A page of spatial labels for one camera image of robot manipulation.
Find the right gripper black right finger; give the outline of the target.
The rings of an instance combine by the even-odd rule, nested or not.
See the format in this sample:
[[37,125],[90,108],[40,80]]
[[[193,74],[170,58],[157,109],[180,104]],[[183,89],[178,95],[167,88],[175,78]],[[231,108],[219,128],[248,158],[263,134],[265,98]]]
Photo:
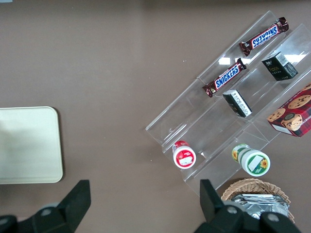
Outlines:
[[208,179],[200,181],[200,205],[206,221],[196,233],[243,232],[243,211],[234,205],[225,205]]

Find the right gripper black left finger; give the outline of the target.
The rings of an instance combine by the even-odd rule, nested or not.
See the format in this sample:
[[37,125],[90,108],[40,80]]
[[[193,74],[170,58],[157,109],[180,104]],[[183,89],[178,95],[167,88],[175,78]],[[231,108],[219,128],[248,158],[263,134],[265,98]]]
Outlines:
[[91,205],[89,180],[80,180],[58,205],[39,210],[32,217],[35,233],[73,233]]

